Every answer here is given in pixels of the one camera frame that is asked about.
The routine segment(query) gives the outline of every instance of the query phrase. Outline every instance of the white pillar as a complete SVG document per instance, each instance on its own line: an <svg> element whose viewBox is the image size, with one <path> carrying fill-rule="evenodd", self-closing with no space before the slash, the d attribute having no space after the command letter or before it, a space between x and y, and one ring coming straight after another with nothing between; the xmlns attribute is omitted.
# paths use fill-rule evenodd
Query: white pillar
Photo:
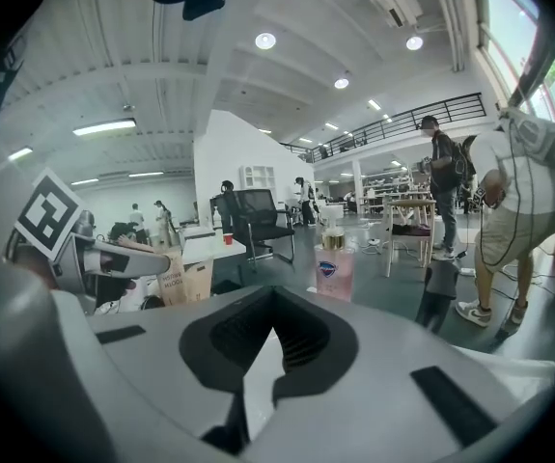
<svg viewBox="0 0 555 463"><path fill-rule="evenodd" d="M356 192L356 211L363 214L363 178L361 178L361 164L358 159L352 160L352 174L354 175L354 192Z"/></svg>

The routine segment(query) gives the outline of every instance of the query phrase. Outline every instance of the black office chair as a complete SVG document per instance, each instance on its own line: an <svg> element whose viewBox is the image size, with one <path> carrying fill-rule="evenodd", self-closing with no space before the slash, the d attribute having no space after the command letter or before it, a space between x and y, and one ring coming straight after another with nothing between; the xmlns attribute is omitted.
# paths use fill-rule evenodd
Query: black office chair
<svg viewBox="0 0 555 463"><path fill-rule="evenodd" d="M236 190L225 194L226 204L232 216L234 237L247 247L253 262L252 268L256 271L256 260L271 258L273 256L292 264L294 262L294 230L289 211L277 209L273 196L268 189ZM286 215L288 226L277 225L280 214ZM289 236L292 257L286 258L273 253L273 248L265 244L266 240L274 240ZM256 256L256 248L268 249L269 253Z"/></svg>

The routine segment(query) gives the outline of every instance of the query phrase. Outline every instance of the railing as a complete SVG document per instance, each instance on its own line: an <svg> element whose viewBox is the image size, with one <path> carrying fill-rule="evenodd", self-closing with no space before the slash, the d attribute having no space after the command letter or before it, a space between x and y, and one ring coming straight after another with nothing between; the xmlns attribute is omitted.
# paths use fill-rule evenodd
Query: railing
<svg viewBox="0 0 555 463"><path fill-rule="evenodd" d="M315 163L316 161L329 158L340 152L354 150L366 146L369 143L382 141L389 137L395 137L417 130L421 119L426 115L436 117L442 127L447 123L484 117L486 115L486 109L481 101L481 93L457 96L421 106L414 110L408 110L407 112L399 113L388 119L369 123L356 130L350 131L349 134L336 137L323 146L309 149L293 146L291 144L283 144L282 146L298 155L303 161Z"/></svg>

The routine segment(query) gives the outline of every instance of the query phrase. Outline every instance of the pink bottle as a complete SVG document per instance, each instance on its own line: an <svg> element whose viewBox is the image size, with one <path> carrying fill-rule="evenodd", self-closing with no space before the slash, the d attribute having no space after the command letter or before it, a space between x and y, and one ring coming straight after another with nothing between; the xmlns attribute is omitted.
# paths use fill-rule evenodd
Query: pink bottle
<svg viewBox="0 0 555 463"><path fill-rule="evenodd" d="M346 247L344 229L335 225L340 214L344 216L344 209L341 205L328 205L320 211L328 219L328 227L322 232L322 244L316 246L316 288L320 295L349 302L354 249Z"/></svg>

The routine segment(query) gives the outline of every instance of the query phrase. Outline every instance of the bottle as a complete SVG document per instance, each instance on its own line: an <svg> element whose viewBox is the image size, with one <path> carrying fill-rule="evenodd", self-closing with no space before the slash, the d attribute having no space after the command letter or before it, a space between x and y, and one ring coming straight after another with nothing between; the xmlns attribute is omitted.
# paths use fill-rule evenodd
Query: bottle
<svg viewBox="0 0 555 463"><path fill-rule="evenodd" d="M344 217L342 205L320 208L322 219L328 220L322 232L322 243L316 246L316 288L320 295L341 300L351 299L354 249L346 247L346 233L336 225Z"/></svg>
<svg viewBox="0 0 555 463"><path fill-rule="evenodd" d="M221 214L219 214L217 207L212 215L212 228L215 230L215 241L217 244L223 244L223 224L221 223Z"/></svg>

